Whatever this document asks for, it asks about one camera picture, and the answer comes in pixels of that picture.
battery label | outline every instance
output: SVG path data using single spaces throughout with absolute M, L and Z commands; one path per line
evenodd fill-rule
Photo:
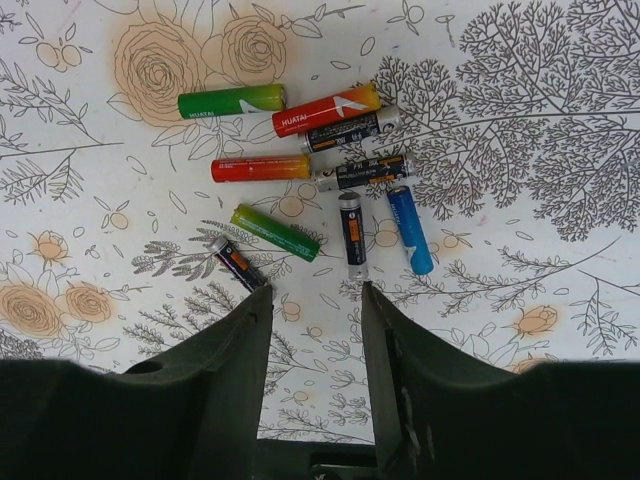
M 238 266 L 241 269 L 246 270 L 247 268 L 249 268 L 249 265 L 247 264 L 247 262 L 244 260 L 244 258 L 240 256 L 238 252 L 233 252 L 231 254 L 231 258 L 233 258 L 233 260 L 238 264 Z
M 342 165 L 335 171 L 340 190 L 409 176 L 402 155 Z
M 312 152 L 321 152 L 346 143 L 359 142 L 363 138 L 380 134 L 376 112 L 333 123 L 310 130 L 306 134 L 307 145 Z
M 236 251 L 231 243 L 220 250 L 220 252 L 216 254 L 216 257 L 250 292 L 266 284 L 262 274 L 255 268 L 249 266 L 247 261 L 240 255 L 240 252 Z
M 363 265 L 367 261 L 364 244 L 362 209 L 340 210 L 348 265 Z

green battery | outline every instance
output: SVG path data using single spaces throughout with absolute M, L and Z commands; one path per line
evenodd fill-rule
M 231 223 L 307 262 L 312 262 L 320 251 L 320 244 L 312 238 L 247 205 L 238 205 L 231 217 Z
M 182 118 L 279 112 L 284 107 L 284 86 L 277 83 L 259 87 L 183 93 L 178 96 L 178 110 Z

beige rose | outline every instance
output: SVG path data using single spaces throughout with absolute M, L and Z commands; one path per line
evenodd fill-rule
M 25 335 L 57 336 L 61 314 L 54 301 L 36 288 L 18 285 L 0 290 L 0 317 Z
M 63 308 L 74 317 L 91 323 L 100 323 L 111 317 L 109 297 L 98 291 L 93 285 L 72 287 L 63 297 Z
M 548 332 L 558 321 L 558 311 L 549 306 L 541 306 L 523 313 L 513 327 L 522 335 L 536 335 Z
M 47 230 L 36 239 L 37 247 L 35 253 L 40 255 L 47 262 L 57 262 L 66 258 L 69 253 L 67 242 L 62 235 Z
M 553 355 L 549 355 L 549 354 L 546 354 L 542 358 L 535 358 L 535 357 L 529 356 L 524 360 L 520 360 L 515 365 L 509 365 L 509 367 L 507 368 L 509 368 L 513 373 L 521 374 L 535 367 L 539 363 L 558 363 L 559 361 L 560 360 L 558 360 L 557 357 L 554 357 Z
M 133 25 L 115 55 L 118 84 L 142 119 L 156 127 L 186 125 L 178 95 L 202 85 L 206 66 L 200 45 L 182 27 L 167 22 Z
M 202 58 L 235 85 L 259 85 L 280 78 L 286 65 L 284 33 L 258 16 L 232 20 L 207 40 Z

battery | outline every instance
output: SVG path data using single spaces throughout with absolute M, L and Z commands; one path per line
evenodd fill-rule
M 387 192 L 387 198 L 407 250 L 411 270 L 416 275 L 427 275 L 433 270 L 433 261 L 411 190 L 407 186 L 392 188 Z
M 221 159 L 211 162 L 211 176 L 214 182 L 309 179 L 311 164 L 307 155 Z
M 178 96 L 178 110 L 182 118 L 278 112 L 284 108 L 284 86 L 277 83 L 259 87 L 184 93 Z
M 407 152 L 404 155 L 363 160 L 348 163 L 328 170 L 314 173 L 316 188 L 319 192 L 328 190 L 346 190 L 379 182 L 391 182 L 416 174 L 416 157 Z
M 360 195 L 355 192 L 343 193 L 338 197 L 338 204 L 344 245 L 347 251 L 349 280 L 366 280 L 369 277 L 369 270 L 367 268 L 367 247 L 364 243 Z
M 276 135 L 286 137 L 378 110 L 380 97 L 373 83 L 347 90 L 314 102 L 274 113 Z
M 238 205 L 231 223 L 307 262 L 312 262 L 320 251 L 320 244 L 316 240 L 247 205 Z
M 250 292 L 254 292 L 267 284 L 267 281 L 258 269 L 249 265 L 249 262 L 247 262 L 242 254 L 240 254 L 225 237 L 218 237 L 207 249 L 213 253 L 218 261 L 227 267 Z
M 393 106 L 299 133 L 298 139 L 302 153 L 316 153 L 391 132 L 401 125 L 400 109 Z

red battery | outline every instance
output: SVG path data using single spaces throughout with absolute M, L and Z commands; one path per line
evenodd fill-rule
M 273 114 L 273 128 L 282 138 L 378 110 L 380 97 L 373 83 Z
M 214 182 L 251 182 L 311 178 L 309 157 L 262 157 L 214 160 L 211 163 Z

